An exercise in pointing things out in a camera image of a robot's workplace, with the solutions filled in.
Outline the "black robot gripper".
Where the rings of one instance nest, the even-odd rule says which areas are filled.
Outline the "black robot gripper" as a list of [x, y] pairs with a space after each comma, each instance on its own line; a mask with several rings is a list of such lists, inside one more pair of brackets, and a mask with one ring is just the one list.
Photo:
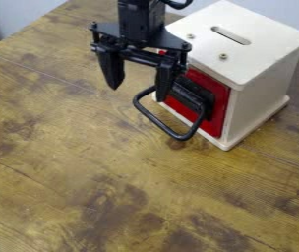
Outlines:
[[109, 87], [116, 90], [124, 80], [124, 60], [159, 66], [156, 100], [163, 102], [176, 77], [176, 65], [187, 67], [191, 45], [165, 29], [165, 6], [180, 10], [191, 1], [118, 1], [117, 22], [92, 22], [92, 50], [97, 53]]

